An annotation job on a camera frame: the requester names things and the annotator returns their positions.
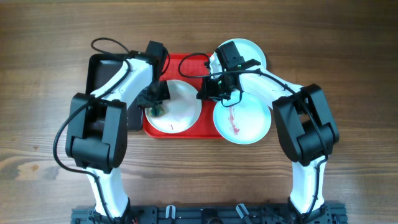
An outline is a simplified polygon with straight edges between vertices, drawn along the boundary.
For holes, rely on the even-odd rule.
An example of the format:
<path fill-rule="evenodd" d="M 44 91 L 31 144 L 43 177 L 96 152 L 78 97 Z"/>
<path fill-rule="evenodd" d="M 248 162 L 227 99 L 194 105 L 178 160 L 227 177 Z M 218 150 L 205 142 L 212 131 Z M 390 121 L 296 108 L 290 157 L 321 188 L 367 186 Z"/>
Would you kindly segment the green yellow sponge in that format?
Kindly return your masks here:
<path fill-rule="evenodd" d="M 156 106 L 149 109 L 149 116 L 153 118 L 158 118 L 163 116 L 166 113 L 165 109 L 162 106 Z"/>

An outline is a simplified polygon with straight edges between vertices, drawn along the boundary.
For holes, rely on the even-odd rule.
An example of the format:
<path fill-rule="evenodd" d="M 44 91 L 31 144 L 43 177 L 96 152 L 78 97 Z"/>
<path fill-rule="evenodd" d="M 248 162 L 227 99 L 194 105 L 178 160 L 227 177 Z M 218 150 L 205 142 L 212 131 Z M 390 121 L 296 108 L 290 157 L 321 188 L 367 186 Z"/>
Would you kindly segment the white plate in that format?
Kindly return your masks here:
<path fill-rule="evenodd" d="M 197 89 L 182 80 L 167 80 L 170 99 L 160 105 L 160 115 L 152 108 L 145 115 L 152 127 L 167 134 L 181 133 L 192 127 L 200 117 L 202 102 L 196 98 Z"/>

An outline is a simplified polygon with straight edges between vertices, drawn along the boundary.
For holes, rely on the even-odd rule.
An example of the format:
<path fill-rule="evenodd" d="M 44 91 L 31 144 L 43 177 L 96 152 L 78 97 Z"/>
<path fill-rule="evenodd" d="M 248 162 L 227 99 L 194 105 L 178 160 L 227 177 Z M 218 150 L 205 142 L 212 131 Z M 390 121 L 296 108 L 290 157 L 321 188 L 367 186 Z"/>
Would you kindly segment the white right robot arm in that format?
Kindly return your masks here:
<path fill-rule="evenodd" d="M 323 175 L 339 132 L 323 90 L 289 83 L 257 60 L 232 69 L 205 63 L 198 98 L 214 100 L 217 131 L 237 144 L 262 139 L 275 122 L 280 146 L 292 161 L 290 204 L 301 222 L 320 216 Z"/>

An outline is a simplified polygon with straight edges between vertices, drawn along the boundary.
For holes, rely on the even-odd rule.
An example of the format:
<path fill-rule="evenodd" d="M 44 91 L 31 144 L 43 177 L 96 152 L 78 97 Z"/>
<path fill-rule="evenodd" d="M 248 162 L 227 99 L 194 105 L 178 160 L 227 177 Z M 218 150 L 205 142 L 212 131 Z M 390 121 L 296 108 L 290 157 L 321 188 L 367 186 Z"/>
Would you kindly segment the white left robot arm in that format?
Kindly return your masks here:
<path fill-rule="evenodd" d="M 88 176 L 96 205 L 92 223 L 131 223 L 133 212 L 119 166 L 127 149 L 127 111 L 142 91 L 159 81 L 169 57 L 167 49 L 116 54 L 118 65 L 95 90 L 77 93 L 71 100 L 65 152 L 75 160 L 76 173 Z"/>

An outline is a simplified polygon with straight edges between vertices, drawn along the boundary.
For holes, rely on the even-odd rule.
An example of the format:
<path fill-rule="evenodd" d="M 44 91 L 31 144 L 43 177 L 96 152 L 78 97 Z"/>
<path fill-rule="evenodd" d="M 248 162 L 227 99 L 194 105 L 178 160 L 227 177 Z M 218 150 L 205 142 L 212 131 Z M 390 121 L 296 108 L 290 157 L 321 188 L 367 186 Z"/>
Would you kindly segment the red tray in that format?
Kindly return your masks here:
<path fill-rule="evenodd" d="M 184 78 L 178 73 L 180 61 L 188 54 L 171 53 L 171 61 L 166 72 L 161 76 L 161 80 L 181 80 L 189 83 L 196 90 L 201 88 L 202 80 L 199 78 Z M 203 75 L 207 72 L 204 66 L 205 56 L 193 56 L 186 59 L 182 64 L 182 72 L 185 74 Z M 213 123 L 213 110 L 216 103 L 214 101 L 203 101 L 201 114 L 195 124 L 176 134 L 168 134 L 159 131 L 148 122 L 146 115 L 143 115 L 143 130 L 152 138 L 156 139 L 222 139 L 223 137 L 216 130 Z"/>

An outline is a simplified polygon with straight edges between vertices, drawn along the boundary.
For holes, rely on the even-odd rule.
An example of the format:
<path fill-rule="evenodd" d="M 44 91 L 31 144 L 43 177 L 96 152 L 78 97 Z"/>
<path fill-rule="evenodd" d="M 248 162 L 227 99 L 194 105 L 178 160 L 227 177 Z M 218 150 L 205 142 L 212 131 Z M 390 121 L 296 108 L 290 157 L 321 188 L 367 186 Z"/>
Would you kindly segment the black tray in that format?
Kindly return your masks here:
<path fill-rule="evenodd" d="M 88 62 L 85 93 L 90 94 L 106 84 L 122 67 L 122 62 L 104 54 L 94 54 Z M 127 109 L 127 128 L 140 131 L 143 128 L 143 112 L 136 100 Z"/>

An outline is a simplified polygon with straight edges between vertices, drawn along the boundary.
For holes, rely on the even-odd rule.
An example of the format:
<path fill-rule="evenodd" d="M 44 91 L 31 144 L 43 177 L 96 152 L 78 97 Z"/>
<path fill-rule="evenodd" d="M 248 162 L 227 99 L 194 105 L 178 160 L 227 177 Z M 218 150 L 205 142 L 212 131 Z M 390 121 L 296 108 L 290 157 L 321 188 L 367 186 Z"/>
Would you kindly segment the light blue near plate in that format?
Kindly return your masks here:
<path fill-rule="evenodd" d="M 268 133 L 271 121 L 269 107 L 245 92 L 232 92 L 229 100 L 217 102 L 213 110 L 216 130 L 235 144 L 258 142 Z"/>

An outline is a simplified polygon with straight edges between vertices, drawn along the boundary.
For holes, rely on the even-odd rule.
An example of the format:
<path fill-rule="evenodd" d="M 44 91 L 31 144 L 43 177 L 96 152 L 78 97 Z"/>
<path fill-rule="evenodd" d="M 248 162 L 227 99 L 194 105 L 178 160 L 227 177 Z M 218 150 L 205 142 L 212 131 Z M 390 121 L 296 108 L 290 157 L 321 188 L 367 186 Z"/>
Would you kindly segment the light blue plate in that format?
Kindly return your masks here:
<path fill-rule="evenodd" d="M 254 59 L 260 62 L 260 65 L 248 68 L 248 70 L 255 70 L 257 68 L 260 68 L 262 71 L 264 71 L 267 68 L 267 61 L 264 52 L 257 44 L 247 39 L 235 38 L 224 41 L 222 44 L 220 44 L 220 47 L 230 42 L 233 42 L 235 44 L 240 56 L 242 56 L 246 62 L 250 59 Z M 216 52 L 214 52 L 213 55 L 210 57 L 210 73 L 223 71 L 224 69 L 221 68 L 220 60 L 218 59 Z"/>
<path fill-rule="evenodd" d="M 269 107 L 245 92 L 232 92 L 229 100 L 217 102 L 213 110 L 216 130 L 235 144 L 258 142 L 268 133 L 271 121 Z"/>

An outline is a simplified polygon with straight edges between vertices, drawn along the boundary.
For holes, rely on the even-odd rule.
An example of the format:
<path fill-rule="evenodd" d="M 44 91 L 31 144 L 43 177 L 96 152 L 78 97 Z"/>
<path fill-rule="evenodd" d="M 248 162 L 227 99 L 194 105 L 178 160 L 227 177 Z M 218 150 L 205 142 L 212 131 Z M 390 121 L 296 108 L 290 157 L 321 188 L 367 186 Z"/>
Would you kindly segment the light blue far plate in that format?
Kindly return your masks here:
<path fill-rule="evenodd" d="M 240 56 L 242 56 L 246 62 L 250 59 L 254 59 L 260 62 L 260 65 L 248 68 L 248 70 L 255 70 L 257 68 L 260 68 L 262 71 L 264 71 L 267 68 L 267 61 L 264 52 L 257 44 L 247 39 L 235 38 L 224 41 L 222 44 L 220 44 L 220 47 L 230 42 L 233 42 L 235 44 Z M 216 52 L 214 52 L 213 55 L 210 57 L 210 73 L 223 71 L 224 69 L 221 68 L 220 60 L 218 59 Z"/>

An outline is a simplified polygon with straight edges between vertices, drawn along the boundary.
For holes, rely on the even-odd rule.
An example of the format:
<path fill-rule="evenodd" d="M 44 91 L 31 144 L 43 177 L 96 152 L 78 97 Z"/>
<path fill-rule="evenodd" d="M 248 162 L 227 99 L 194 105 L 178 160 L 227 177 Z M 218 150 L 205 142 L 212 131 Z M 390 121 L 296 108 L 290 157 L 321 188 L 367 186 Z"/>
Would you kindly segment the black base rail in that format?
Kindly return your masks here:
<path fill-rule="evenodd" d="M 348 223 L 346 207 L 341 203 L 325 203 L 311 213 L 308 223 Z M 94 207 L 81 207 L 72 210 L 70 223 L 111 223 L 106 216 L 95 211 Z M 299 215 L 286 203 L 271 203 L 261 206 L 239 204 L 215 207 L 167 207 L 131 206 L 114 223 L 301 223 Z"/>

